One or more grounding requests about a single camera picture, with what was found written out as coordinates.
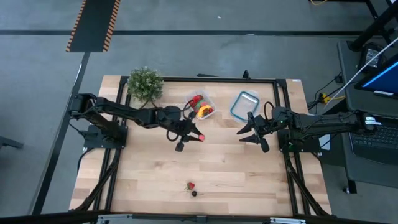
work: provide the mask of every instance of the hazard stripe tape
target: hazard stripe tape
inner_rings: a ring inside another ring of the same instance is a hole
[[[69,41],[68,41],[68,45],[67,45],[67,52],[70,52],[70,44],[72,43],[73,36],[75,35],[77,25],[79,24],[81,14],[83,13],[83,9],[85,8],[85,6],[86,6],[86,0],[84,0],[80,6],[79,14],[77,15],[75,25],[73,26],[72,33],[70,34],[70,37],[69,37]]]
[[[105,42],[103,46],[103,52],[107,52],[109,50],[109,46],[111,44],[113,29],[116,24],[116,18],[118,17],[118,11],[120,7],[120,0],[115,0],[114,6],[112,9],[111,19],[109,21],[108,30],[106,32]]]

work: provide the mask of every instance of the floor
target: floor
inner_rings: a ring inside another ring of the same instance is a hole
[[[384,1],[373,3],[379,13],[387,7]],[[70,30],[80,4],[3,0],[0,30]],[[115,30],[364,30],[372,21],[366,5],[354,2],[313,6],[307,0],[124,0]],[[68,38],[0,35],[0,135],[25,144],[22,150],[1,149],[0,217],[30,212],[83,56],[65,52]],[[316,90],[340,72],[336,43],[342,38],[114,36],[109,52],[90,55],[80,93],[97,94],[103,75],[128,75],[147,65],[168,76],[240,77],[249,70],[252,77],[299,78],[307,101],[312,101]],[[337,86],[333,83],[325,91]],[[82,145],[82,138],[69,129],[44,213],[67,211]],[[398,207],[397,189],[359,183],[359,194],[347,195],[341,191],[344,169],[323,170],[333,214],[398,223],[393,211]]]

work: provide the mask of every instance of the green plant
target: green plant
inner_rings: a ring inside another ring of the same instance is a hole
[[[162,96],[163,79],[157,70],[148,67],[136,68],[130,73],[129,90],[132,97],[139,101],[148,102]]]

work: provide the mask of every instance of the wooden table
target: wooden table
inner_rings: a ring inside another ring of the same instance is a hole
[[[120,76],[106,75],[99,96],[115,100]],[[290,104],[298,113],[308,113],[300,80],[287,80]],[[270,151],[260,146],[239,142],[237,136],[244,124],[229,113],[231,100],[241,90],[256,91],[261,105],[275,102],[272,85],[263,83],[165,82],[164,96],[157,106],[183,107],[184,96],[196,89],[206,90],[217,106],[217,112],[204,121],[196,120],[205,142],[188,142],[183,152],[174,151],[176,142],[166,139],[162,128],[144,129],[128,121],[129,133],[122,150],[113,212],[169,213],[207,215],[280,215],[291,216],[289,191],[283,155],[277,135],[267,135]],[[126,97],[124,88],[122,102]],[[132,101],[131,106],[139,104]],[[98,182],[104,149],[87,154],[80,166],[70,208],[76,208]],[[309,153],[301,153],[305,183],[322,208],[330,213],[329,200],[320,163]],[[197,197],[184,188],[195,183]],[[104,207],[107,186],[100,208]],[[296,186],[299,211],[300,191]]]

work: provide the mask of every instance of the blue screen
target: blue screen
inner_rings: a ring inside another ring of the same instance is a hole
[[[362,87],[398,94],[398,62],[386,68]]]

